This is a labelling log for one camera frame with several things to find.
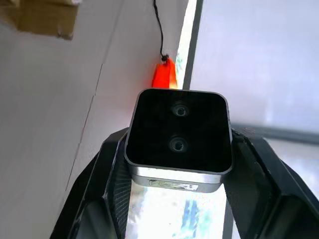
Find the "white wall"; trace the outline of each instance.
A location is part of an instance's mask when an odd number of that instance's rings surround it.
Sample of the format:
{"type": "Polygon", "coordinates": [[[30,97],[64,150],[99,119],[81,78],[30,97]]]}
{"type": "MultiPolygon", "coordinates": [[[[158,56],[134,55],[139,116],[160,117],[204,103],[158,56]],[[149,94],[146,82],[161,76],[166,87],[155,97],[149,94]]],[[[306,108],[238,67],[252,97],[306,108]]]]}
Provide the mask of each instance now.
{"type": "Polygon", "coordinates": [[[190,88],[232,122],[319,132],[319,1],[205,0],[190,88]]]}
{"type": "MultiPolygon", "coordinates": [[[[186,4],[158,1],[173,58],[186,4]]],[[[128,125],[159,48],[152,0],[85,0],[70,42],[0,24],[1,239],[49,238],[76,176],[128,125]]]]}

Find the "camera label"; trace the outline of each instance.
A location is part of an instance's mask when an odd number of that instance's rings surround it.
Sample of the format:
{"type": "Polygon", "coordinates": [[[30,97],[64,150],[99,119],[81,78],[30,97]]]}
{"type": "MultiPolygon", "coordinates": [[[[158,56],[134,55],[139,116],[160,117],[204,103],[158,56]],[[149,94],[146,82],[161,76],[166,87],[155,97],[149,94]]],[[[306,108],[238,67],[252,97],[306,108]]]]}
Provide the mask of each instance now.
{"type": "Polygon", "coordinates": [[[172,182],[165,182],[165,181],[159,181],[159,180],[150,180],[150,186],[169,188],[169,189],[183,189],[183,190],[191,190],[191,191],[197,191],[197,188],[198,188],[198,185],[194,185],[194,184],[172,183],[172,182]]]}

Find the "wire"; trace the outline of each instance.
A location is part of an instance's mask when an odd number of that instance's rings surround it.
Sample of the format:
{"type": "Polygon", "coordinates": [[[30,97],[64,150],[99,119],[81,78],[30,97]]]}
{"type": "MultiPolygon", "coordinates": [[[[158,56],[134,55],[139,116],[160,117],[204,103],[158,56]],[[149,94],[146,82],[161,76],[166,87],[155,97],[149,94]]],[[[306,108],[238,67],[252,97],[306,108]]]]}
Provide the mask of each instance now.
{"type": "Polygon", "coordinates": [[[161,37],[161,43],[160,43],[160,55],[161,55],[161,60],[166,62],[167,59],[168,59],[168,55],[163,55],[162,51],[163,51],[163,39],[164,39],[164,36],[163,36],[163,30],[161,28],[161,23],[160,23],[160,17],[159,17],[159,10],[158,10],[158,6],[156,5],[156,0],[153,1],[153,7],[154,7],[154,10],[155,10],[155,15],[156,15],[156,18],[158,20],[158,23],[159,23],[159,29],[160,29],[160,37],[161,37]]]}

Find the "white floor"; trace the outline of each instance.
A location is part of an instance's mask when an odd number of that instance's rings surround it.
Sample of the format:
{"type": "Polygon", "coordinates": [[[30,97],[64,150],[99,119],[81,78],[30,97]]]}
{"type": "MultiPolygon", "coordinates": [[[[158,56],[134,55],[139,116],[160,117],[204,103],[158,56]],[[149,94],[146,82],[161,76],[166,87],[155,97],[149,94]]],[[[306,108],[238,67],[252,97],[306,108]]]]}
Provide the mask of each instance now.
{"type": "MultiPolygon", "coordinates": [[[[173,59],[186,4],[158,1],[173,59]]],[[[1,239],[49,238],[78,174],[128,126],[159,49],[152,0],[85,0],[72,41],[0,24],[1,239]]]]}

